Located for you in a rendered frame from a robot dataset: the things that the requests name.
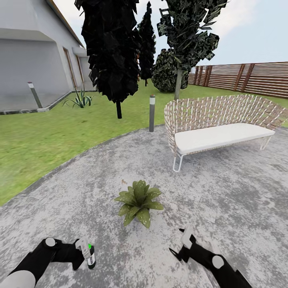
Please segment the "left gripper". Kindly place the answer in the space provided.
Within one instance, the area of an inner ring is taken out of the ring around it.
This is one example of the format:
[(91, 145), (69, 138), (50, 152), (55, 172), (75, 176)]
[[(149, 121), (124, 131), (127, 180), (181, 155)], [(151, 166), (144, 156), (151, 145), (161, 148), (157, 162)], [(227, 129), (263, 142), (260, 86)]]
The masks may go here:
[(73, 244), (67, 244), (67, 245), (68, 245), (68, 252), (65, 258), (61, 261), (61, 263), (71, 262), (72, 268), (75, 271), (83, 263), (85, 258), (82, 254), (82, 251), (76, 249), (75, 242)]

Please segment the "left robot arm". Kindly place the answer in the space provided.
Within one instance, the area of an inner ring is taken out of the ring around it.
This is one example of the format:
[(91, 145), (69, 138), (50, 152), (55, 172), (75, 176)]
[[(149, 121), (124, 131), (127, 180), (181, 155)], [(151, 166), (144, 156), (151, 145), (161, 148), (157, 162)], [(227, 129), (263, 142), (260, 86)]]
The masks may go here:
[(62, 240), (52, 237), (45, 238), (33, 252), (29, 251), (24, 256), (11, 274), (0, 283), (0, 288), (35, 288), (50, 262), (71, 262), (75, 271), (84, 259), (90, 258), (89, 248), (85, 236), (73, 244), (63, 244)]

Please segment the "insectifuge atomizer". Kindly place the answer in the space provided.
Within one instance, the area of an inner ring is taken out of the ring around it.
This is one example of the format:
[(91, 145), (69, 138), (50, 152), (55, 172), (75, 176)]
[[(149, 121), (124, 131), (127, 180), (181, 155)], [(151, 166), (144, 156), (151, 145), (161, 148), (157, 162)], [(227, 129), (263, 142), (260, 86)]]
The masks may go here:
[(93, 269), (96, 265), (95, 250), (94, 250), (93, 245), (91, 245), (89, 249), (90, 249), (91, 256), (89, 259), (87, 259), (87, 263), (88, 263), (88, 268)]

